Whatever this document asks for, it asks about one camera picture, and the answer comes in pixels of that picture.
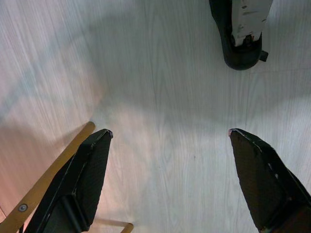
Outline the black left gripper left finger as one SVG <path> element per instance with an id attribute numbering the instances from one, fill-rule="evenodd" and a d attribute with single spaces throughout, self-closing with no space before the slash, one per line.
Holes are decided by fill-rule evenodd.
<path id="1" fill-rule="evenodd" d="M 91 134 L 54 176 L 25 233 L 87 232 L 97 211 L 113 133 Z"/>

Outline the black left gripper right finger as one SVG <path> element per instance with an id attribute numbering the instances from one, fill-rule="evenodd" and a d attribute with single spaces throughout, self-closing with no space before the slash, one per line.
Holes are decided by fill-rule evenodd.
<path id="1" fill-rule="evenodd" d="M 259 233 L 311 233 L 311 195 L 254 134 L 229 131 L 240 187 Z"/>

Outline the black robot foot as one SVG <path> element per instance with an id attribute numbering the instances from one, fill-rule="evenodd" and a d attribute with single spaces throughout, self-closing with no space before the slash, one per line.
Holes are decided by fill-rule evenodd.
<path id="1" fill-rule="evenodd" d="M 247 70 L 265 62 L 262 31 L 273 0 L 209 0 L 211 14 L 221 37 L 225 63 L 234 70 Z"/>

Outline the wooden chair frame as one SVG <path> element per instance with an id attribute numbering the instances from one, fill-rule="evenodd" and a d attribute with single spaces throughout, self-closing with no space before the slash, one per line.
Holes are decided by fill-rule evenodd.
<path id="1" fill-rule="evenodd" d="M 0 223 L 0 233 L 25 233 L 25 230 L 40 204 L 51 181 L 63 165 L 77 152 L 79 146 L 94 132 L 95 124 L 88 122 L 63 150 L 52 165 L 44 172 L 11 213 Z M 96 219 L 93 223 L 121 227 L 121 233 L 131 233 L 134 225 L 129 222 Z"/>

